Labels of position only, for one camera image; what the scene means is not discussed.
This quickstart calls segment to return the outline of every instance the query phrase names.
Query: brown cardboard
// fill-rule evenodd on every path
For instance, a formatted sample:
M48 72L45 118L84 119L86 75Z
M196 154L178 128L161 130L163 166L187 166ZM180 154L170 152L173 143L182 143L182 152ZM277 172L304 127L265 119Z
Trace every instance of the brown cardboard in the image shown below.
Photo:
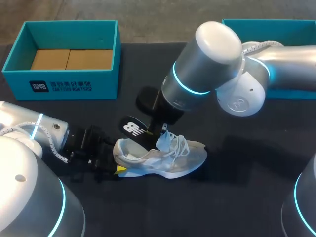
M69 53L69 49L39 49L31 70L65 70Z
M110 70L112 50L71 50L66 70Z

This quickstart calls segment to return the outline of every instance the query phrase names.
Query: shoe tongue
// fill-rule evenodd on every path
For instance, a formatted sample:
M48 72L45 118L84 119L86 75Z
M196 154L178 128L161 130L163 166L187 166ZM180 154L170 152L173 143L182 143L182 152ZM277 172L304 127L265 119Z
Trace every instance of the shoe tongue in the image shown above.
M157 140L156 147L162 152L170 152L171 137L168 130Z

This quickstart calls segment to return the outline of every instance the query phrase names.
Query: new balance logo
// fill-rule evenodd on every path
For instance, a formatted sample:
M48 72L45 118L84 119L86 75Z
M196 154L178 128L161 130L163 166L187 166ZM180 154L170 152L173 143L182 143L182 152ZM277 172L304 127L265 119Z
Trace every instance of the new balance logo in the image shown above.
M131 132L135 137L144 133L145 130L142 128L139 128L136 124L133 122L129 122L127 125L123 127L126 131Z

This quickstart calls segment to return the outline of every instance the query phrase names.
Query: logo on box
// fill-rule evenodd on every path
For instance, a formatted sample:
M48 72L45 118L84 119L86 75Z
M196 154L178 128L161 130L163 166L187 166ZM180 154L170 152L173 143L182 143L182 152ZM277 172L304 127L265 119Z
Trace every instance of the logo on box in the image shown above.
M49 92L47 84L43 80L31 80L30 85L34 92Z

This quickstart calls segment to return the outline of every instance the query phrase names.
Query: sneaker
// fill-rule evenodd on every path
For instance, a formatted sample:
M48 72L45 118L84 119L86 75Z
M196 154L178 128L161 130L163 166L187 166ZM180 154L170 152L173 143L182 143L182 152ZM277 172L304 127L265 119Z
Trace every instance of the sneaker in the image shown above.
M131 139L117 140L113 155L116 163L127 168L119 177L159 174L167 179L179 178L199 168L207 157L205 145L187 141L166 131L156 143L159 150L147 151Z

